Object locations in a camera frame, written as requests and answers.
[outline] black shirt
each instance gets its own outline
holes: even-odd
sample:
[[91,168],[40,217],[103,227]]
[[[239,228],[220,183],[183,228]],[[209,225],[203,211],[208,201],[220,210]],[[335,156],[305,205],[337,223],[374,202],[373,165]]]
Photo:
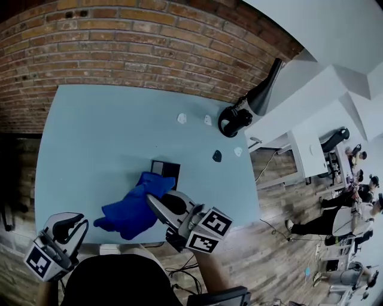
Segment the black shirt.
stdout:
[[367,184],[359,185],[358,194],[364,203],[371,203],[373,200],[373,192],[370,191],[370,187]]
[[155,261],[125,254],[96,256],[80,263],[66,284],[61,305],[182,304]]

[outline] black lamp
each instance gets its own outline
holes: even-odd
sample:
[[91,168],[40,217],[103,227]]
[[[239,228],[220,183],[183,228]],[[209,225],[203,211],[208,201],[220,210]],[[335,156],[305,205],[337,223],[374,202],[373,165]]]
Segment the black lamp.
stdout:
[[281,59],[275,59],[267,78],[257,87],[249,90],[246,96],[240,97],[234,106],[229,106],[223,110],[218,118],[218,128],[222,134],[226,137],[234,137],[241,128],[250,125],[253,115],[246,108],[242,108],[243,103],[247,103],[256,115],[265,115],[271,90],[282,68],[282,64],[283,61]]

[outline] blue cloth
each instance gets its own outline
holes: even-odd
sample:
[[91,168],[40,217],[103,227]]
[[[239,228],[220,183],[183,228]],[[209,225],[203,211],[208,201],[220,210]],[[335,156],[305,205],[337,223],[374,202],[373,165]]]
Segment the blue cloth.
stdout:
[[93,225],[108,232],[117,231],[122,238],[131,240],[157,221],[157,216],[146,202],[146,195],[162,198],[174,185],[175,178],[142,172],[136,187],[122,201],[103,206],[105,217],[95,220]]

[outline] brick wall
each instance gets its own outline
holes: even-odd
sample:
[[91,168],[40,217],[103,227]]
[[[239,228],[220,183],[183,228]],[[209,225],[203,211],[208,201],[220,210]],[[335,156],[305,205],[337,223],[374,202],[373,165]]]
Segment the brick wall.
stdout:
[[302,46],[239,0],[60,0],[0,24],[0,132],[42,132],[60,84],[234,102]]

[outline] light blue table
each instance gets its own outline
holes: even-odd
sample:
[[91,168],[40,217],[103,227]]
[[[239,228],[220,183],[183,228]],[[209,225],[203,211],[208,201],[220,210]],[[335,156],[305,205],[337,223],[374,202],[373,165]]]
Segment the light blue table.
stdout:
[[[243,133],[229,139],[217,128],[225,102],[146,88],[61,85],[54,97],[38,156],[37,230],[49,216],[83,213],[88,243],[127,243],[119,233],[93,226],[101,207],[121,200],[151,161],[181,164],[177,190],[215,206],[247,225],[260,218],[256,183]],[[177,116],[187,115],[180,124]],[[205,115],[212,126],[204,123]],[[237,157],[234,149],[243,149]],[[215,150],[222,153],[216,163]],[[131,243],[165,239],[159,221]]]

